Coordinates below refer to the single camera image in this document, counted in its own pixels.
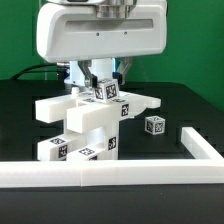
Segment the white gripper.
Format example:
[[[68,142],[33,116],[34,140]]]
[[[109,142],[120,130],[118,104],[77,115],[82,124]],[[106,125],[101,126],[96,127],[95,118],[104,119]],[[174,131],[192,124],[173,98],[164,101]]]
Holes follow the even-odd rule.
[[[124,85],[131,56],[165,49],[166,14],[166,0],[47,0],[37,19],[37,52],[50,63],[79,61],[87,88],[98,84],[91,60],[116,58],[115,77]]]

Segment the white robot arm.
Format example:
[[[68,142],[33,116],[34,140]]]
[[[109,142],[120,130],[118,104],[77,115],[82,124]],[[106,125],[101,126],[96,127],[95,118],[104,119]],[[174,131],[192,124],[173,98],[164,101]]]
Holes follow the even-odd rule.
[[[123,82],[135,56],[160,54],[167,41],[167,0],[46,0],[37,18],[38,54],[49,63],[75,62],[72,80],[94,87]]]

